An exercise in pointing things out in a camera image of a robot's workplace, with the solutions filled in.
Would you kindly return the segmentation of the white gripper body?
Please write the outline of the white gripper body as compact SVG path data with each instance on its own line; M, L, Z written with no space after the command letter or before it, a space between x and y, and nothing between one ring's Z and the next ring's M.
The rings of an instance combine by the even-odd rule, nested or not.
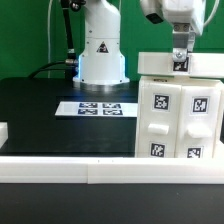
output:
M197 35L203 33L206 0L162 0L163 17L170 23L188 23Z

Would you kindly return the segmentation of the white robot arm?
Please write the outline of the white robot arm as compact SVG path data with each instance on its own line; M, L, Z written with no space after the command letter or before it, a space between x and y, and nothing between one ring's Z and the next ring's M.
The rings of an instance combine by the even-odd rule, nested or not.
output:
M121 13L107 0L59 0L65 22L70 78L77 87L109 90L129 83L120 51ZM206 0L139 0L145 18L173 26L174 62L185 62L203 33ZM84 11L85 48L74 50L69 12Z

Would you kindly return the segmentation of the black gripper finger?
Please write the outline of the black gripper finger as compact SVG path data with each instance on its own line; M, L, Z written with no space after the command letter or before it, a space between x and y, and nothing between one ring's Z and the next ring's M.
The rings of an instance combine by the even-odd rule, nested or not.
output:
M193 51L195 32L188 23L175 23L173 26L173 61L185 62L189 52Z

